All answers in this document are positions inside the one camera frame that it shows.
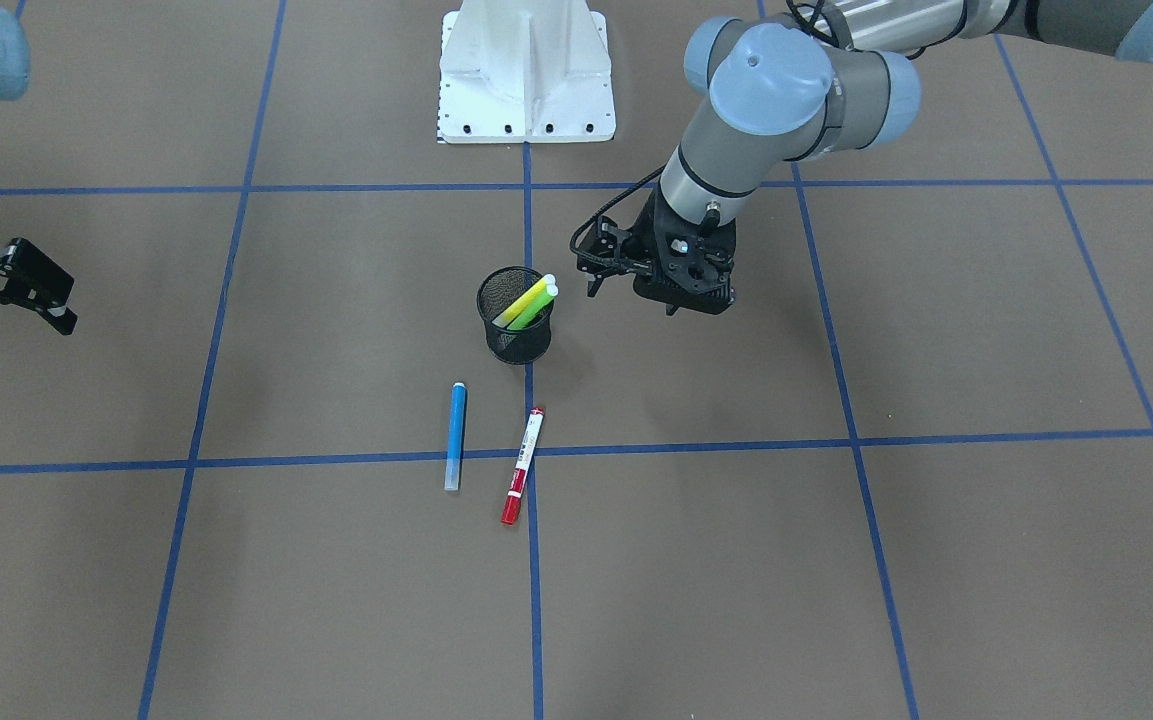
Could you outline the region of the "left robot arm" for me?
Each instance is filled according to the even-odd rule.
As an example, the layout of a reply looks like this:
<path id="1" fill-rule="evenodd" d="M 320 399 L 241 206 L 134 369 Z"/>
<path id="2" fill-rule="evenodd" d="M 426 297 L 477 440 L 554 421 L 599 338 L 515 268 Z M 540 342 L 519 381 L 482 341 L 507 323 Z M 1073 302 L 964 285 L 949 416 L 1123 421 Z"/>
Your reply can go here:
<path id="1" fill-rule="evenodd" d="M 643 210 L 627 228 L 600 210 L 573 232 L 588 295 L 628 275 L 666 313 L 726 312 L 737 215 L 774 165 L 900 137 L 922 105 L 915 57 L 987 35 L 1153 63 L 1153 1 L 791 1 L 707 20 L 684 54 L 701 102 Z"/>

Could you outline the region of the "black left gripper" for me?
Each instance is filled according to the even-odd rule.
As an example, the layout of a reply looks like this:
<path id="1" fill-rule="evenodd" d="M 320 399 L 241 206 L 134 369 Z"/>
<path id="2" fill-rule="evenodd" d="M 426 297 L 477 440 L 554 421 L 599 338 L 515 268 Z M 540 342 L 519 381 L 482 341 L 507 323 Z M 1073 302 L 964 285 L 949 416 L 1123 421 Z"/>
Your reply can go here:
<path id="1" fill-rule="evenodd" d="M 572 233 L 570 250 L 586 275 L 586 297 L 594 299 L 608 277 L 631 275 L 636 295 L 666 305 L 666 316 L 680 309 L 726 312 L 736 300 L 734 220 L 709 200 L 701 204 L 701 219 L 691 222 L 668 204 L 663 192 L 653 190 L 636 220 L 618 227 L 608 211 L 640 188 L 635 183 L 617 193 Z"/>

